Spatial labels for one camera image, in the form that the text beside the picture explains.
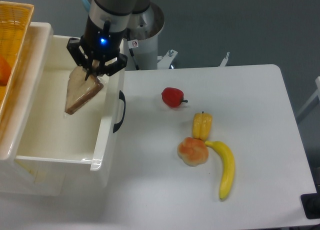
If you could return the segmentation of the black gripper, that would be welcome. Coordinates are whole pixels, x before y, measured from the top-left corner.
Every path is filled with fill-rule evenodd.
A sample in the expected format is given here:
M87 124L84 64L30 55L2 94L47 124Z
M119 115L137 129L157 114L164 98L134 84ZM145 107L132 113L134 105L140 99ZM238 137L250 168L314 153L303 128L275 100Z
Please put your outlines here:
M100 28L88 18L81 38L69 38L66 48L74 62L85 70L85 81L93 74L110 77L127 66L128 57L120 53L125 34L125 29L111 32L109 20Z

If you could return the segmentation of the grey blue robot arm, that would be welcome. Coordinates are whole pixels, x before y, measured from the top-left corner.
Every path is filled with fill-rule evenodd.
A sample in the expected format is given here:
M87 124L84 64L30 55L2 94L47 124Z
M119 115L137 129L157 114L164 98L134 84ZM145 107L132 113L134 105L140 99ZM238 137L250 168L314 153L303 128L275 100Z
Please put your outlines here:
M127 66L120 52L133 14L146 11L150 0L91 0L84 34L71 37L67 50L77 66L90 76L112 76Z

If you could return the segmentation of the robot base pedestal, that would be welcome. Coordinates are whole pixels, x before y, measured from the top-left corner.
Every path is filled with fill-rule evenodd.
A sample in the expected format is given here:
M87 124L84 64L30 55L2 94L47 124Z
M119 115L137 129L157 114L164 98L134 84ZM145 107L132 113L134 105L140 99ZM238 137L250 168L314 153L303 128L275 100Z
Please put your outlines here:
M126 71L158 68L158 36L163 30L163 11L153 2L141 13L132 14L123 39L123 54L127 56Z

